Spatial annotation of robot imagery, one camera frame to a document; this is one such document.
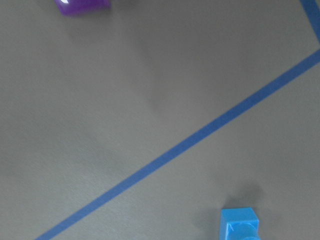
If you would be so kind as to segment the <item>purple block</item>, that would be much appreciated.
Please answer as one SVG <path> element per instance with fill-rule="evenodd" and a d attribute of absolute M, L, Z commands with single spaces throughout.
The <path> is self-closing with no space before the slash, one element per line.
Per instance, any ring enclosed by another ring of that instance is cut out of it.
<path fill-rule="evenodd" d="M 54 0 L 59 11 L 65 16 L 83 14 L 99 9 L 109 9 L 110 0 Z"/>

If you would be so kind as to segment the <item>long blue block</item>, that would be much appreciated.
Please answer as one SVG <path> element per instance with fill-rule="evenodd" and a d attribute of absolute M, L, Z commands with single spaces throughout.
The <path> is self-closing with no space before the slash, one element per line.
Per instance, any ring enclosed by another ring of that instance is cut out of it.
<path fill-rule="evenodd" d="M 259 218 L 251 207 L 225 208 L 220 212 L 220 240 L 260 240 Z"/>

